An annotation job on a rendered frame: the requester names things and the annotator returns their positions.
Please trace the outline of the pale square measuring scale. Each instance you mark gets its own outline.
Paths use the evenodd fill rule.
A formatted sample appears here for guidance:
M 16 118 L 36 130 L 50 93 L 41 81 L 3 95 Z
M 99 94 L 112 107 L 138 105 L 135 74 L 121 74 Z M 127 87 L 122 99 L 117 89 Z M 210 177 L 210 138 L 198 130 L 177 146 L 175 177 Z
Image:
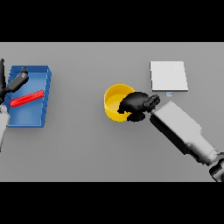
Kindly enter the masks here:
M 151 87 L 153 91 L 187 91 L 183 61 L 151 61 Z

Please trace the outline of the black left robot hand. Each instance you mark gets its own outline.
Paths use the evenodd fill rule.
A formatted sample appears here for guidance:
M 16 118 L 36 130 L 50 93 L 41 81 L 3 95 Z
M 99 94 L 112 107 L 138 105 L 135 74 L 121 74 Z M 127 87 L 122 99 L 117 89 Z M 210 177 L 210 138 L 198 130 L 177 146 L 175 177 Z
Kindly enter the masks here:
M 17 92 L 28 80 L 28 71 L 24 66 L 21 69 L 21 73 L 9 84 L 6 84 L 4 75 L 4 59 L 0 59 L 0 105 L 4 102 L 4 98 L 8 93 Z

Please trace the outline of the blue tray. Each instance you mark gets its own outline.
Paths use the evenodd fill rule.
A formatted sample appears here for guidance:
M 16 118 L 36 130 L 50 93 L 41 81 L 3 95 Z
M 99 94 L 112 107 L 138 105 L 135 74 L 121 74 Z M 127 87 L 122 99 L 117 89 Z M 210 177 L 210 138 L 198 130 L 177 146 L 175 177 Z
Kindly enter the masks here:
M 7 107 L 10 115 L 9 128 L 43 128 L 46 122 L 52 72 L 49 66 L 28 65 L 26 69 L 29 80 L 17 92 L 8 93 L 4 98 L 3 104 Z M 44 91 L 42 98 L 14 108 L 10 105 L 11 100 L 33 94 L 39 90 Z

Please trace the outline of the red beaker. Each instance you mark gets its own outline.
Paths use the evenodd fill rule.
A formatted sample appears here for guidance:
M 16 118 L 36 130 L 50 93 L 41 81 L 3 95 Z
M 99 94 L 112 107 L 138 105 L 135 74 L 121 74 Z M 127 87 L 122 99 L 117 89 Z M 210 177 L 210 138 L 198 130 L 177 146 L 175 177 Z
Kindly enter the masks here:
M 27 95 L 18 97 L 16 99 L 13 99 L 9 102 L 9 104 L 10 104 L 11 107 L 15 108 L 15 107 L 24 105 L 28 102 L 36 101 L 36 100 L 41 99 L 43 97 L 44 97 L 44 90 L 41 89 L 41 90 L 36 91 L 34 93 L 27 94 Z

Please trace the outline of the yellow bowl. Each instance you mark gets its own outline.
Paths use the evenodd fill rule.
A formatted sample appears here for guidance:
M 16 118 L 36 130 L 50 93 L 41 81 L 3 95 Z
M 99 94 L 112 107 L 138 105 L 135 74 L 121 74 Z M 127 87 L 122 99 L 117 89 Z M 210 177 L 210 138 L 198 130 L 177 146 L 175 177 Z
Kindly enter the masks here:
M 134 93 L 135 89 L 126 84 L 115 84 L 107 89 L 103 97 L 103 107 L 105 114 L 112 121 L 122 123 L 127 120 L 130 113 L 124 112 L 119 114 L 120 102 L 130 93 Z

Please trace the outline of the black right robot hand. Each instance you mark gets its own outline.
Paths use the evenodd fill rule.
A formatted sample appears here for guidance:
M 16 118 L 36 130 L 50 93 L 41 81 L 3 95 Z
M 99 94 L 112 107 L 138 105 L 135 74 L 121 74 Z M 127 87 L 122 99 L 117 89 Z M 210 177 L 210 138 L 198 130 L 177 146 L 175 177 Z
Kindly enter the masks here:
M 128 122 L 140 122 L 145 119 L 145 112 L 150 113 L 159 103 L 160 98 L 157 94 L 149 96 L 143 92 L 134 92 L 122 99 L 117 112 L 130 113 L 127 117 Z

